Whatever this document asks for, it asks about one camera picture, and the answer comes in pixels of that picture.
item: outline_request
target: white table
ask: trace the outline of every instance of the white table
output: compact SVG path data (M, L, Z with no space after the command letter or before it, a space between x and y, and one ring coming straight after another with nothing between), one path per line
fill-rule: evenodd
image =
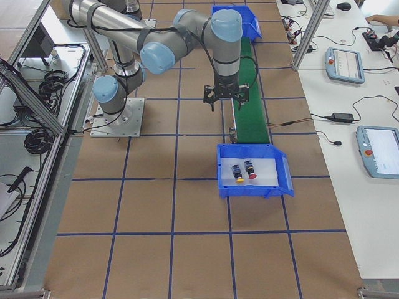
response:
M335 9L333 19L323 19L316 36L328 36L337 42L350 44L353 41L354 27L368 27L362 13L353 0L352 9L347 12L336 9L338 0L331 0ZM281 4L277 0L282 15L297 15L304 6ZM305 0L308 14L312 6ZM295 20L305 26L309 18ZM359 51L363 67L379 68L392 66L379 52L372 52L365 43L361 32L355 31L357 40L353 47L335 45L324 38L314 39L318 51L307 54L299 67L300 80L312 113L326 116L333 112L352 113L352 103L373 95L384 95L399 103L394 86L399 86L399 73L394 70L385 74L365 74L365 83L354 85L332 81L327 77L324 54L328 47ZM355 137L359 125L393 126L398 128L391 113L395 105L384 98L365 99L356 105L362 120L356 124L337 124L315 120L316 130L323 131L333 141L341 141L342 146L330 145L320 136L320 144L337 195L342 217L347 228L350 243L360 275L363 279L399 278L399 181L371 178L363 167Z

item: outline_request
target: blue bin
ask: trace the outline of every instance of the blue bin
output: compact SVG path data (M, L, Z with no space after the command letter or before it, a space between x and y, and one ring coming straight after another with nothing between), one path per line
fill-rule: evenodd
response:
M219 194L225 198L227 196L281 196L288 194L294 197L291 175L288 168L287 155L281 150L270 144L233 144L218 145L218 186ZM253 186L235 185L225 186L222 182L222 159L275 159L278 186Z
M239 12L243 19L243 37L249 37L251 42L257 37L262 38L261 28L255 14L246 5L230 5L230 6L213 6L212 14L220 9L234 9Z

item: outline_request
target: brown tiled floor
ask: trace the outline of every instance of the brown tiled floor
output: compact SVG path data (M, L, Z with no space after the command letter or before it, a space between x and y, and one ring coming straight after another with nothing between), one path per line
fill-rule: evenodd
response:
M143 0L165 27L182 8L228 0ZM310 117L273 0L248 4L260 20L262 98L270 123ZM213 83L195 49L163 75L148 73L142 136L84 137L45 287L52 298L355 299L360 276L312 122L271 129L296 196L221 199L216 145L231 103L202 103Z

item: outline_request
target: person's arm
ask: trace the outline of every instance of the person's arm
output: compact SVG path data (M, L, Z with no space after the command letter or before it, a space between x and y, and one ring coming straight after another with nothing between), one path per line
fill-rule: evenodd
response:
M381 14L375 14L373 16L370 17L366 17L366 21L368 23L372 22L372 21L377 21L377 22L381 22L384 23L385 25L388 26L399 26L399 16L384 16Z

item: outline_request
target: person's hand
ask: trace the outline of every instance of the person's hand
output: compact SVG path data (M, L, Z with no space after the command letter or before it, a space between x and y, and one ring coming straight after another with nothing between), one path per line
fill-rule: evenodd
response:
M374 20L375 20L375 14L372 15L372 16L370 16L370 17L366 17L366 21L367 21L368 23L370 23L370 22L372 22L372 21L374 21Z

